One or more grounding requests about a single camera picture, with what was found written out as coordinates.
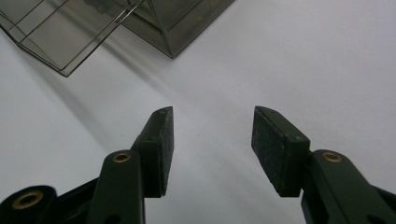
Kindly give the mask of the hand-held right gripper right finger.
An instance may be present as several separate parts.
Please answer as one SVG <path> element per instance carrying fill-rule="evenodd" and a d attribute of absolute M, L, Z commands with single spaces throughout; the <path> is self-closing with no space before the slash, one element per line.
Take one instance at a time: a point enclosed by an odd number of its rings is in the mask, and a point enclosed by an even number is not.
<path fill-rule="evenodd" d="M 251 147 L 281 197 L 301 197 L 306 224 L 396 224 L 396 195 L 310 140 L 277 111 L 254 108 Z"/>

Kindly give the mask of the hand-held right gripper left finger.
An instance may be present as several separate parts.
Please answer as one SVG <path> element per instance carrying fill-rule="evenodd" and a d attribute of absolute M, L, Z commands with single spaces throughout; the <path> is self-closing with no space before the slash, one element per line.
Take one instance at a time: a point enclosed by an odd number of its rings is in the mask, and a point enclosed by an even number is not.
<path fill-rule="evenodd" d="M 174 152 L 171 106 L 156 110 L 129 149 L 103 162 L 87 224 L 145 224 L 145 200 L 166 194 Z"/>

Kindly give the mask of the smoky transparent plastic storage box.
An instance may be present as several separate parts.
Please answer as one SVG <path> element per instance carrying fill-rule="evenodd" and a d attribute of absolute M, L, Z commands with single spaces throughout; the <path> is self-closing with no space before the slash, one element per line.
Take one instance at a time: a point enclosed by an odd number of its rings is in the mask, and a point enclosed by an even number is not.
<path fill-rule="evenodd" d="M 100 14 L 134 4 L 122 25 L 170 58 L 186 48 L 234 0 L 84 0 Z"/>

